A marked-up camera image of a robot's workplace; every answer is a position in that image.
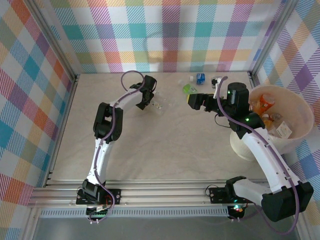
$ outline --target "purple cable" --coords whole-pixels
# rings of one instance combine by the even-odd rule
[[[268,141],[264,139],[264,137],[262,137],[256,130],[254,130],[252,127],[242,123],[242,122],[239,122],[237,120],[234,120],[232,117],[230,117],[226,112],[225,110],[223,109],[222,105],[221,105],[221,101],[220,101],[220,90],[221,90],[221,85],[222,83],[227,80],[228,77],[227,76],[224,76],[222,79],[221,79],[221,82],[218,86],[218,89],[217,89],[217,93],[216,93],[216,98],[217,98],[217,102],[218,102],[218,106],[219,106],[219,109],[220,111],[222,112],[222,114],[231,122],[235,123],[235,124],[238,124],[248,130],[250,130],[252,133],[254,133],[263,143],[264,145],[268,146],[268,149],[271,151],[272,155],[275,157],[276,161],[278,162],[278,164],[280,165],[281,169],[283,170],[284,174],[286,177],[290,177],[287,169],[285,168],[285,166],[283,165],[283,163],[281,162],[280,158],[278,157],[277,153],[275,152],[275,150],[271,147],[271,145],[269,145]],[[266,217],[260,212],[260,214],[262,215],[263,219],[265,220],[266,224],[269,226],[269,228],[271,228],[273,231],[275,231],[277,234],[279,235],[288,235],[290,234],[296,227],[297,225],[297,222],[298,222],[298,218],[299,218],[299,209],[300,209],[300,205],[299,205],[299,197],[298,197],[298,193],[297,193],[297,189],[296,189],[296,186],[294,184],[294,182],[292,181],[291,178],[288,179],[291,187],[292,187],[292,190],[293,190],[293,193],[294,193],[294,200],[295,200],[295,216],[294,216],[294,220],[293,220],[293,224],[291,226],[291,228],[286,231],[286,232],[280,232],[280,231],[277,231],[276,229],[274,229],[270,223],[267,221]]]
[[[120,97],[120,98],[114,103],[114,105],[113,105],[113,107],[112,107],[112,116],[113,116],[113,117],[112,117],[112,127],[111,127],[111,130],[108,132],[108,134],[107,134],[106,136],[104,136],[104,137],[101,139],[100,144],[99,144],[99,147],[98,147],[98,149],[96,150],[96,154],[95,154],[95,158],[94,158],[94,163],[93,163],[94,176],[95,176],[97,182],[99,183],[99,185],[100,185],[100,186],[111,196],[111,198],[112,198],[112,205],[111,205],[111,207],[108,209],[107,214],[106,214],[103,218],[101,218],[100,220],[96,220],[96,223],[100,223],[101,221],[103,221],[104,219],[107,218],[107,216],[108,216],[108,215],[112,212],[112,210],[114,209],[114,207],[115,207],[115,202],[116,202],[115,196],[112,194],[112,192],[111,192],[110,190],[108,190],[108,189],[101,183],[101,181],[100,181],[99,178],[98,178],[97,161],[98,161],[98,156],[99,156],[99,152],[100,152],[101,146],[103,145],[104,140],[106,140],[108,137],[110,137],[111,134],[113,133],[113,131],[115,130],[115,127],[116,127],[116,118],[115,118],[115,116],[116,116],[116,110],[115,110],[115,108],[116,108],[116,106],[117,106],[123,99],[125,99],[126,97],[130,96],[131,94],[134,94],[134,93],[140,91],[140,89],[143,88],[143,86],[145,85],[145,77],[143,76],[143,74],[142,74],[141,72],[135,71],[135,70],[126,71],[126,72],[124,72],[124,73],[121,75],[121,85],[123,86],[123,88],[124,88],[124,90],[125,90],[126,92],[127,92],[128,90],[125,88],[125,85],[124,85],[124,83],[123,83],[123,78],[124,78],[124,76],[125,76],[126,74],[128,74],[128,73],[137,73],[137,74],[140,74],[141,77],[142,77],[142,84],[141,84],[141,86],[140,86],[138,89],[136,89],[136,90],[134,90],[134,91],[132,91],[132,92],[128,92],[127,94],[125,94],[125,95],[123,95],[122,97]],[[90,220],[91,223],[93,222],[93,220],[91,219],[91,215],[89,215],[89,220]]]

